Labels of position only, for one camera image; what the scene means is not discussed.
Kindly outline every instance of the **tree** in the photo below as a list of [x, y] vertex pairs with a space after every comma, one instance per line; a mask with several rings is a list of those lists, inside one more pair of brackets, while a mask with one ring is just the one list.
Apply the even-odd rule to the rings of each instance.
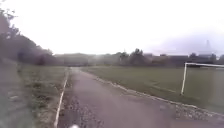
[[9, 37], [19, 34], [19, 29], [11, 21], [16, 18], [15, 11], [0, 8], [0, 34], [7, 33]]
[[121, 53], [120, 55], [120, 65], [127, 65], [128, 64], [128, 57], [129, 55], [126, 52]]
[[160, 56], [164, 56], [164, 57], [166, 57], [167, 55], [166, 55], [166, 54], [160, 54]]
[[218, 64], [224, 64], [224, 55], [221, 55], [219, 60], [218, 60]]
[[134, 52], [129, 56], [129, 64], [132, 66], [144, 66], [146, 65], [146, 59], [143, 55], [143, 51], [140, 49], [135, 49]]
[[212, 55], [211, 55], [211, 57], [210, 57], [210, 61], [211, 61], [212, 64], [215, 64], [215, 63], [216, 63], [216, 58], [217, 58], [217, 57], [216, 57], [215, 54], [212, 54]]
[[37, 57], [36, 61], [37, 65], [55, 65], [56, 59], [51, 54], [43, 53], [39, 57]]
[[195, 53], [191, 53], [189, 56], [189, 62], [196, 62], [197, 61], [197, 55]]

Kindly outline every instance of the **grass field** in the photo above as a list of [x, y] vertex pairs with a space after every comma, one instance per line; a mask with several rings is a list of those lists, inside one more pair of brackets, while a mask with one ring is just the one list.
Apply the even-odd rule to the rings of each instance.
[[23, 93], [35, 120], [35, 127], [53, 127], [66, 71], [64, 67], [18, 67]]
[[164, 99], [224, 112], [224, 70], [188, 69], [184, 96], [183, 68], [88, 67], [82, 70], [126, 88]]

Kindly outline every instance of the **overcast sky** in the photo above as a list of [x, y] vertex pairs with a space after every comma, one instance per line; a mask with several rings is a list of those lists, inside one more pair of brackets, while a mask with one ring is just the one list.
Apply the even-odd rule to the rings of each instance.
[[[194, 33], [224, 32], [223, 2], [7, 0], [5, 6], [15, 9], [19, 16], [15, 23], [24, 35], [54, 53], [101, 54], [135, 48], [179, 53], [179, 46], [186, 42], [170, 41]], [[212, 47], [220, 46], [224, 46], [222, 42]]]

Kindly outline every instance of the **goal net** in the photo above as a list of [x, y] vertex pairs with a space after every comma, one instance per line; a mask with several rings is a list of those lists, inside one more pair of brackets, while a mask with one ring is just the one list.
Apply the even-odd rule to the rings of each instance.
[[[190, 77], [194, 77], [194, 81], [191, 81], [189, 75], [194, 75]], [[181, 94], [184, 94], [186, 83], [191, 84], [199, 84], [200, 80], [203, 80], [203, 84], [211, 84], [214, 80], [221, 77], [224, 80], [224, 65], [215, 65], [215, 64], [202, 64], [202, 63], [185, 63], [184, 66], [184, 75], [183, 75], [183, 83], [181, 88]]]

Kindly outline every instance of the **goal post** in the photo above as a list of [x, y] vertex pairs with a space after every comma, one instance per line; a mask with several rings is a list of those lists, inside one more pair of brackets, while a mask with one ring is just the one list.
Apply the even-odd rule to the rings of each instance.
[[189, 65], [224, 68], [224, 65], [217, 65], [217, 64], [185, 63], [185, 65], [184, 65], [183, 82], [182, 82], [182, 87], [181, 87], [181, 95], [184, 94], [184, 88], [185, 88], [185, 83], [186, 83], [186, 75], [187, 75], [187, 66], [189, 66]]

